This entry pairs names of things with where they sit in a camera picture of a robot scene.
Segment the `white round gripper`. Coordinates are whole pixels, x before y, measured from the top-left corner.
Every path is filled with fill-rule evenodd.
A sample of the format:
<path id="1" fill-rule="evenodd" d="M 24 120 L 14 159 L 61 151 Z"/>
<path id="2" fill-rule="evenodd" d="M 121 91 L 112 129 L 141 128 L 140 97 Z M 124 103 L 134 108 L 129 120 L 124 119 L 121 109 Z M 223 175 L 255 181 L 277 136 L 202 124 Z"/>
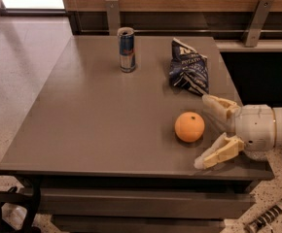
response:
<path id="1" fill-rule="evenodd" d="M 237 157 L 244 149 L 267 151 L 274 147 L 275 117 L 268 105 L 246 105 L 240 108 L 234 101 L 206 94 L 202 96 L 202 102 L 214 116 L 221 120 L 228 120 L 240 110 L 234 115 L 237 136 L 228 137 L 226 133 L 223 133 L 194 161 L 195 169 L 211 168 Z"/>

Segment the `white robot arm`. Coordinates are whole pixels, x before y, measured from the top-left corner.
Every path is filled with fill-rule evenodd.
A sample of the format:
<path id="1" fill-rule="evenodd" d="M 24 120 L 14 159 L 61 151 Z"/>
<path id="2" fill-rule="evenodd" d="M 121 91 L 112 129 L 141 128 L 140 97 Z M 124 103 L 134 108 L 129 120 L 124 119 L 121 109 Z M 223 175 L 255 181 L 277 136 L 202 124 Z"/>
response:
<path id="1" fill-rule="evenodd" d="M 282 108 L 268 105 L 239 106 L 229 99 L 203 95 L 204 106 L 226 128 L 194 161 L 195 169 L 208 169 L 237 157 L 242 151 L 255 160 L 261 152 L 282 149 Z"/>

